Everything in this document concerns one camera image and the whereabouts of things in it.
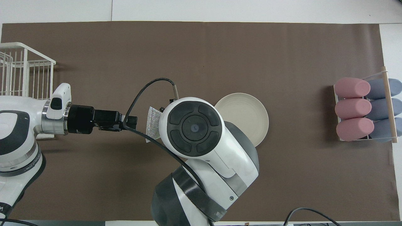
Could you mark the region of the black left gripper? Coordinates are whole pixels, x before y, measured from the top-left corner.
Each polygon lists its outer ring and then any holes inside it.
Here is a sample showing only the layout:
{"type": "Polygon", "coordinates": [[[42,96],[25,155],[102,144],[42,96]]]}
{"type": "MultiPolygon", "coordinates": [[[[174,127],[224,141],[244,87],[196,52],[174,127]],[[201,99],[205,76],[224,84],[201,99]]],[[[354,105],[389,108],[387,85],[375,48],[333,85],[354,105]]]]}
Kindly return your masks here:
{"type": "Polygon", "coordinates": [[[68,112],[68,132],[91,134],[94,127],[101,131],[120,132],[137,124],[138,117],[122,116],[118,111],[94,109],[91,106],[72,105],[68,112]]]}

